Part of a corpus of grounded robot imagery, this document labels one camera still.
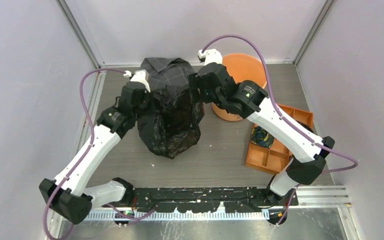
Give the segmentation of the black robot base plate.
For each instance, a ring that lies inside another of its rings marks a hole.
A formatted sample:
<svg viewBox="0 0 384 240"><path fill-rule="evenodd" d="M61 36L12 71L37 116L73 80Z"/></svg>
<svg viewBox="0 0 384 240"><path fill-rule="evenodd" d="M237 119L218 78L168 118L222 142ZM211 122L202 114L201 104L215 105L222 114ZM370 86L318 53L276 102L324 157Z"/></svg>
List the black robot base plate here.
<svg viewBox="0 0 384 240"><path fill-rule="evenodd" d="M284 209L294 191L280 199L268 199L264 187L137 187L129 189L116 205L141 212L214 213L224 207L226 213L256 213L263 209Z"/></svg>

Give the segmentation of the black plastic trash bag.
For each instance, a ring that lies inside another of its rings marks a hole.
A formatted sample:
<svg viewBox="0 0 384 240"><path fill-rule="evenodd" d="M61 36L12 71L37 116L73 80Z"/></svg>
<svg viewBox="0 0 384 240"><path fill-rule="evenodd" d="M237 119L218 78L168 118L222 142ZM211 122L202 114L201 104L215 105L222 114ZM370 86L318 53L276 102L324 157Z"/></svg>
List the black plastic trash bag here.
<svg viewBox="0 0 384 240"><path fill-rule="evenodd" d="M174 159L198 143L204 116L187 85L167 85L153 90L147 109L137 114L139 137L154 155Z"/></svg>

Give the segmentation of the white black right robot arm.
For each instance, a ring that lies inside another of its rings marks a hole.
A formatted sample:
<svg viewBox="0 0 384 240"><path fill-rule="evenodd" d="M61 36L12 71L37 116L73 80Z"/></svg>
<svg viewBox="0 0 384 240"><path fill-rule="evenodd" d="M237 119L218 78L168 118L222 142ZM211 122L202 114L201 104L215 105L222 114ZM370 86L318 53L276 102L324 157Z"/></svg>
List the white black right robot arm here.
<svg viewBox="0 0 384 240"><path fill-rule="evenodd" d="M335 141L320 137L303 127L272 103L267 91L252 80L236 83L227 68L211 62L188 76L191 99L214 103L230 114L258 125L280 141L292 153L291 162L269 182L265 198L279 205L295 186L310 185L322 174Z"/></svg>

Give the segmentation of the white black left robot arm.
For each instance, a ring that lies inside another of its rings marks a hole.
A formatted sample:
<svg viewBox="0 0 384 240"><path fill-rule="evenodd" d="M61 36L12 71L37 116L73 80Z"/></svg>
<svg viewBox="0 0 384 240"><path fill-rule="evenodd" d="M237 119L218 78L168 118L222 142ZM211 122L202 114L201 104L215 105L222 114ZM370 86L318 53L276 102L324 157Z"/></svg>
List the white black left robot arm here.
<svg viewBox="0 0 384 240"><path fill-rule="evenodd" d="M39 190L50 208L74 225L92 209L118 203L128 207L134 200L134 187L115 177L106 184L87 187L105 156L137 122L137 113L150 100L150 87L144 81L129 81L113 106L104 110L93 126L88 142L54 179L43 179Z"/></svg>

